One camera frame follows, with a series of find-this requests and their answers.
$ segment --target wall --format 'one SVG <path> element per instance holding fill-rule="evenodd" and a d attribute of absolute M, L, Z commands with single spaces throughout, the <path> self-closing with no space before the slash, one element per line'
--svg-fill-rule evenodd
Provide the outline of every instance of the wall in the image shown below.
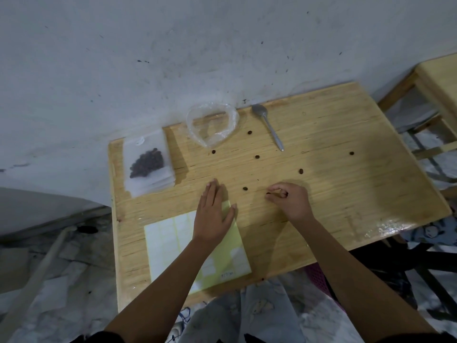
<path fill-rule="evenodd" d="M 457 0 L 0 0 L 0 186 L 110 205 L 106 146 L 457 51 Z"/>
<path fill-rule="evenodd" d="M 0 188 L 0 236 L 98 206 L 81 198 Z"/>

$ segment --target metal spoon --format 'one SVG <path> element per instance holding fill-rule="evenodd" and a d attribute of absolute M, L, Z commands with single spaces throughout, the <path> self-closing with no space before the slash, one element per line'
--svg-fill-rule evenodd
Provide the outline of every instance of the metal spoon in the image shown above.
<path fill-rule="evenodd" d="M 252 105 L 252 111 L 254 112 L 254 114 L 256 114 L 256 115 L 258 115 L 260 117 L 263 117 L 263 120 L 265 120 L 266 125 L 270 129 L 270 132 L 273 135 L 273 138 L 275 139 L 275 142 L 278 145 L 278 148 L 283 152 L 284 151 L 283 143 L 279 139 L 279 137 L 276 134 L 275 130 L 273 130 L 273 128 L 271 127 L 270 123 L 268 122 L 268 119 L 266 117 L 268 111 L 266 110 L 266 108 L 264 106 L 262 106 L 262 105 L 256 104 L 256 105 Z"/>

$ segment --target wooden stool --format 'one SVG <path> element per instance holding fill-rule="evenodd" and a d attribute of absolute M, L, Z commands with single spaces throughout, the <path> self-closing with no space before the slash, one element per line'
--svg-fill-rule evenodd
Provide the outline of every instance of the wooden stool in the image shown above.
<path fill-rule="evenodd" d="M 428 127 L 438 127 L 444 133 L 445 144 L 431 148 L 413 151 L 417 160 L 428 159 L 441 153 L 457 149 L 457 54 L 425 61 L 398 83 L 378 103 L 379 108 L 386 112 L 408 91 L 416 87 L 422 95 L 433 103 L 438 113 L 419 126 L 410 130 L 418 133 Z M 457 197 L 457 186 L 442 190 L 446 198 Z"/>

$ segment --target translucent plastic pouch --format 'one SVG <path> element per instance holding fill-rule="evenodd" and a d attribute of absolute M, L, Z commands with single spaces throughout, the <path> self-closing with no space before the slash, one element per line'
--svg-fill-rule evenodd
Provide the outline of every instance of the translucent plastic pouch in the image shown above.
<path fill-rule="evenodd" d="M 239 115 L 235 107 L 208 102 L 194 106 L 186 118 L 189 136 L 205 148 L 226 139 L 236 128 Z"/>
<path fill-rule="evenodd" d="M 124 188 L 132 197 L 174 186 L 174 169 L 162 129 L 126 137 L 123 146 Z"/>

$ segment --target black sleeve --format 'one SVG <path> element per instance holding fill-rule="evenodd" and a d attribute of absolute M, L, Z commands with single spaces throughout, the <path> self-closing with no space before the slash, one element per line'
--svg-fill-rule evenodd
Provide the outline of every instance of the black sleeve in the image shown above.
<path fill-rule="evenodd" d="M 90 337 L 78 336 L 71 343 L 125 343 L 117 333 L 100 331 Z"/>
<path fill-rule="evenodd" d="M 402 335 L 387 337 L 380 340 L 378 343 L 456 343 L 457 339 L 447 332 L 443 333 L 405 333 Z"/>

